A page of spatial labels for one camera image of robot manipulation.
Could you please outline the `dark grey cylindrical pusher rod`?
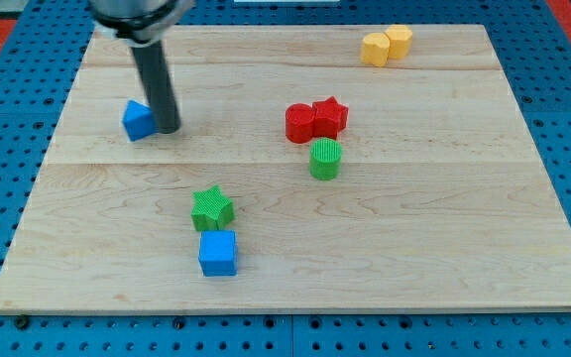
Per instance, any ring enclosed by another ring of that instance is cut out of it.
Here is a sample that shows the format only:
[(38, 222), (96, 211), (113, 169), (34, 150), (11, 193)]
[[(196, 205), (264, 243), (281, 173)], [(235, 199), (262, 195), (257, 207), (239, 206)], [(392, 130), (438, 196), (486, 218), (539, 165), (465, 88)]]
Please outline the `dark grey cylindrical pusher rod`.
[(132, 48), (131, 53), (158, 131), (176, 132), (180, 128), (179, 108), (162, 42)]

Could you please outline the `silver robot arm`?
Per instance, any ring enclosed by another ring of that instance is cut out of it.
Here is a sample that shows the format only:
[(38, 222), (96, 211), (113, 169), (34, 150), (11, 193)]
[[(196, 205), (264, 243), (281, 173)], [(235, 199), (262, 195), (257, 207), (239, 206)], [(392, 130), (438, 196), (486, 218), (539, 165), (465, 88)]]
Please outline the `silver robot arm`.
[(94, 21), (130, 48), (157, 129), (180, 128), (163, 36), (195, 5), (193, 0), (89, 0)]

